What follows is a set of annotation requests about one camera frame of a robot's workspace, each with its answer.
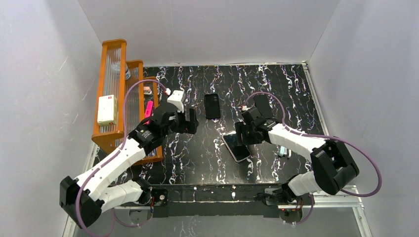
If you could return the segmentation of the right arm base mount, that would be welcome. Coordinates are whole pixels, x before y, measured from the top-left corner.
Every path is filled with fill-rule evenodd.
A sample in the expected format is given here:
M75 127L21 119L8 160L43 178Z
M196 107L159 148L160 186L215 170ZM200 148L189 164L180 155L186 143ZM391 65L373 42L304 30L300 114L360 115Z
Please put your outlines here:
M293 226L304 223L311 216L315 204L312 194L294 196L282 188L266 188L254 196L254 200L276 206L282 222Z

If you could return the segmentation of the purple-edged smartphone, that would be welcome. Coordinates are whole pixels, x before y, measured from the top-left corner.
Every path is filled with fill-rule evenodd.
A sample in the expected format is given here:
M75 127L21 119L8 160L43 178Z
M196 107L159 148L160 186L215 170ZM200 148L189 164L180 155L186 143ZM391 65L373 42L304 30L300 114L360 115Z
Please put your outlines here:
M238 136L235 131L222 135L222 141L236 163L240 163L251 157L247 146L238 144Z

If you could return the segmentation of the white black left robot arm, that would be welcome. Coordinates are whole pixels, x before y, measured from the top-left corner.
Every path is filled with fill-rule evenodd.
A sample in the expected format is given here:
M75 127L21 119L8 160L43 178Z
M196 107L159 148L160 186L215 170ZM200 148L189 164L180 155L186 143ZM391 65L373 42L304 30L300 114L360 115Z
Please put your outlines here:
M185 114L174 104L159 105L152 116L143 119L122 144L96 166L74 179L67 176L60 182L61 208L79 228L86 229L111 208L144 201L150 192L146 181L134 178L126 184L113 187L110 184L123 171L161 146L168 135L195 134L198 125L195 109L189 108Z

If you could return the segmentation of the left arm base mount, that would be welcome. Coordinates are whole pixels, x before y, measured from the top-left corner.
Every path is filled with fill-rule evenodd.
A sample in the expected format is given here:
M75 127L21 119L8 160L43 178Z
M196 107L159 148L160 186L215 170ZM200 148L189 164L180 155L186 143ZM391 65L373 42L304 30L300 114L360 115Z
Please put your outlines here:
M167 204L168 190L152 189L129 209L130 221L134 225L142 226L153 218L157 208L165 207Z

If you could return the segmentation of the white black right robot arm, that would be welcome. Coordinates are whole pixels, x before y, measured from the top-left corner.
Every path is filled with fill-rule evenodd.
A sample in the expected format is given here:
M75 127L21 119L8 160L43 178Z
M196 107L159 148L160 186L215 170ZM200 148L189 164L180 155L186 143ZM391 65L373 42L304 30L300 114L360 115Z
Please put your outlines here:
M242 112L242 117L243 121L234 124L239 145L267 142L285 147L311 163L311 171L282 184L286 198L320 191L335 195L359 175L359 168L342 141L312 136L275 118L267 119L256 107Z

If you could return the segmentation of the black smartphone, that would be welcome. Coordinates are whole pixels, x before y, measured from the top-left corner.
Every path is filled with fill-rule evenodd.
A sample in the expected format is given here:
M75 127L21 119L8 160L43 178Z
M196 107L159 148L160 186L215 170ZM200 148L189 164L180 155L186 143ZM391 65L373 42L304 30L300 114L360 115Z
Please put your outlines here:
M271 119L274 117L267 95L258 94L253 97L253 100L255 107L265 119Z

